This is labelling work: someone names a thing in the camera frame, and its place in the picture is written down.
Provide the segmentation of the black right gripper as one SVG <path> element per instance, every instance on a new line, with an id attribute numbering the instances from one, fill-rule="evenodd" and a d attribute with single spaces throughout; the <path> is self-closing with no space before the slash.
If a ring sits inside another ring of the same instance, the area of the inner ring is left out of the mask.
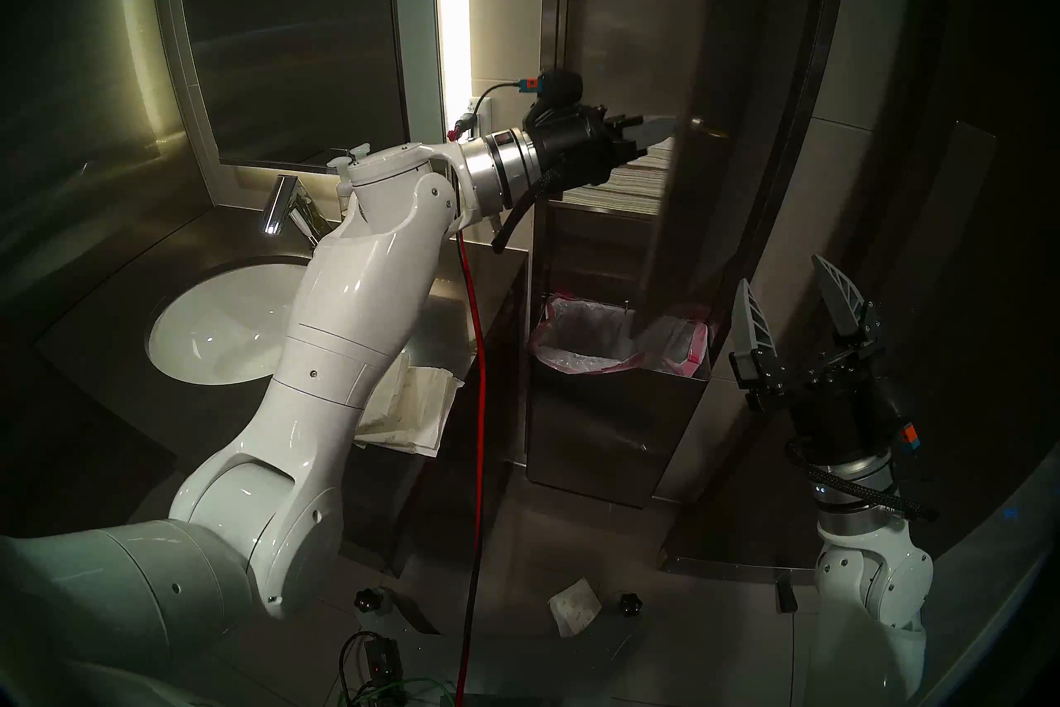
<path id="1" fill-rule="evenodd" d="M 876 304 L 825 258 L 812 255 L 812 265 L 833 339 L 845 353 L 789 372 L 747 279 L 740 279 L 730 314 L 728 359 L 748 407 L 753 412 L 785 411 L 799 456 L 817 466 L 884 456 L 896 442 L 917 453 L 912 400 L 886 364 Z"/>

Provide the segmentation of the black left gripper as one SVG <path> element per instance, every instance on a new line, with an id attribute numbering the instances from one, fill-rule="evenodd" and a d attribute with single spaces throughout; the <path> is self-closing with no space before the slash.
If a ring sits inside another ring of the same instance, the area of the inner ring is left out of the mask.
<path id="1" fill-rule="evenodd" d="M 607 116 L 604 106 L 531 108 L 524 132 L 536 154 L 541 191 L 600 185 L 613 169 L 644 159 L 671 161 L 677 120 L 666 116 Z"/>

